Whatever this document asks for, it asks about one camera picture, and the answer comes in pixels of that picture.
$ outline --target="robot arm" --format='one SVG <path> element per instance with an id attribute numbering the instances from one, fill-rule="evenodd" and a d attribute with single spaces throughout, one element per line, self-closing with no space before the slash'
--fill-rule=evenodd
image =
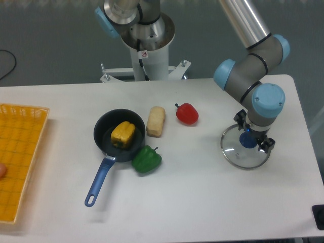
<path id="1" fill-rule="evenodd" d="M 283 62 L 290 46 L 282 36 L 271 34 L 250 0 L 220 0 L 220 4 L 248 55 L 239 62 L 225 60 L 215 71 L 214 80 L 248 110 L 234 118 L 239 130 L 244 129 L 259 149 L 268 153 L 275 141 L 266 134 L 282 111 L 285 94 L 279 86 L 262 84 L 260 79 Z M 104 11 L 98 8 L 96 15 L 110 35 L 120 34 L 124 43 L 137 51 L 161 49 L 174 37 L 173 22 L 161 14 L 159 0 L 105 0 Z M 142 60 L 139 63 L 147 77 Z M 157 73 L 153 70 L 150 77 Z"/>
<path id="2" fill-rule="evenodd" d="M 282 111 L 285 94 L 279 86 L 262 84 L 260 79 L 288 56 L 290 46 L 282 36 L 270 33 L 249 0 L 220 3 L 248 55 L 237 63 L 225 60 L 216 69 L 214 80 L 248 110 L 247 114 L 240 111 L 234 118 L 239 130 L 244 129 L 257 141 L 259 149 L 268 153 L 275 141 L 266 134 Z"/>

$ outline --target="orange object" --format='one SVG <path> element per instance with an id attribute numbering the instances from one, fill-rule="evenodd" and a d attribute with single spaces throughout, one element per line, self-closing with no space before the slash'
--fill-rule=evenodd
<path id="1" fill-rule="evenodd" d="M 0 222 L 15 223 L 49 109 L 0 104 Z"/>
<path id="2" fill-rule="evenodd" d="M 2 176 L 5 175 L 6 171 L 7 171 L 7 167 L 4 164 L 0 163 L 0 179 Z"/>

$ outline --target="green bell pepper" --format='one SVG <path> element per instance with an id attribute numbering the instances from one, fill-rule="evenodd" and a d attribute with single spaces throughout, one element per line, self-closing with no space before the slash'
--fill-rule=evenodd
<path id="1" fill-rule="evenodd" d="M 149 172 L 161 164 L 162 157 L 156 150 L 150 146 L 145 145 L 132 160 L 132 166 L 139 173 Z"/>

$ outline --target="yellow bell pepper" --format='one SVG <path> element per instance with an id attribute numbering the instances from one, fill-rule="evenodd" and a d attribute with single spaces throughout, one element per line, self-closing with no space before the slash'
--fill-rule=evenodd
<path id="1" fill-rule="evenodd" d="M 111 143 L 122 149 L 127 149 L 132 143 L 135 132 L 135 125 L 129 121 L 119 124 L 111 133 Z"/>

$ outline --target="warning label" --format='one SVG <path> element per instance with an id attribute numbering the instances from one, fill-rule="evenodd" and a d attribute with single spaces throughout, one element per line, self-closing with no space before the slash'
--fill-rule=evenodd
<path id="1" fill-rule="evenodd" d="M 137 52 L 138 59 L 148 58 L 148 52 L 145 51 L 139 51 Z"/>

